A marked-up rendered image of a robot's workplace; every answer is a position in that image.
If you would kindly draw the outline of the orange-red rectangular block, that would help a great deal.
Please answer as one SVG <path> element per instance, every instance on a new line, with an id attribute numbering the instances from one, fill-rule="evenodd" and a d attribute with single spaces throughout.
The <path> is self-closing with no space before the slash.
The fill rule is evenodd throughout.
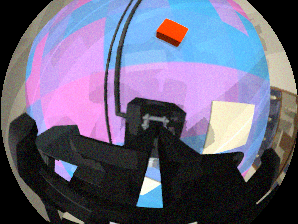
<path id="1" fill-rule="evenodd" d="M 168 43 L 180 47 L 181 41 L 188 32 L 188 28 L 181 26 L 180 23 L 172 22 L 170 19 L 165 19 L 161 26 L 157 28 L 158 39 L 168 41 Z"/>

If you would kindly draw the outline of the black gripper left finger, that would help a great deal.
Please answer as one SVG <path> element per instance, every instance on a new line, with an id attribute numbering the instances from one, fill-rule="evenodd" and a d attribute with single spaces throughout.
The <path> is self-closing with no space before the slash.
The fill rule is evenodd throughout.
<path id="1" fill-rule="evenodd" d="M 140 136 L 122 145 L 105 143 L 84 135 L 74 135 L 71 147 L 78 165 L 81 163 L 97 171 L 132 179 L 132 197 L 137 197 L 138 201 L 148 171 L 154 135 L 156 125 L 149 125 Z"/>

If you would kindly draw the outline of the black cable with white plug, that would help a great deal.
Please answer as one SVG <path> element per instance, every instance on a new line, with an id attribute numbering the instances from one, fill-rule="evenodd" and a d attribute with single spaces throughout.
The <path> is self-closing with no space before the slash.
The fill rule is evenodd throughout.
<path id="1" fill-rule="evenodd" d="M 130 0 L 130 3 L 128 4 L 128 6 L 125 7 L 126 10 L 124 11 L 124 14 L 122 14 L 120 22 L 117 23 L 117 28 L 116 28 L 116 30 L 114 30 L 112 41 L 110 41 L 108 60 L 106 60 L 105 77 L 104 77 L 104 87 L 105 87 L 104 88 L 104 100 L 105 100 L 104 116 L 105 116 L 106 133 L 108 133 L 108 137 L 109 137 L 109 144 L 112 144 L 112 141 L 110 141 L 110 131 L 109 131 L 109 121 L 108 121 L 108 107 L 106 107 L 106 93 L 108 93 L 108 91 L 106 91 L 106 81 L 108 81 L 108 69 L 109 69 L 110 53 L 112 53 L 113 41 L 114 41 L 114 39 L 116 39 L 117 31 L 118 31 L 118 28 L 120 28 L 121 20 L 122 20 L 122 18 L 124 18 L 125 12 L 128 11 L 128 7 L 132 3 L 133 3 L 133 0 Z M 158 161 L 158 159 L 153 159 L 153 157 L 149 157 L 148 167 L 149 168 L 156 168 L 157 167 L 157 161 Z"/>

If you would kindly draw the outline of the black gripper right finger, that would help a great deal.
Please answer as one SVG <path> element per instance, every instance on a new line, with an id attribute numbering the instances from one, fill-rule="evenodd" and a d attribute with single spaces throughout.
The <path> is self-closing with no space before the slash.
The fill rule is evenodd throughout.
<path id="1" fill-rule="evenodd" d="M 243 152 L 201 155 L 165 127 L 160 127 L 157 149 L 160 159 L 162 208 L 176 208 L 176 202 L 204 173 L 238 167 L 245 157 Z"/>

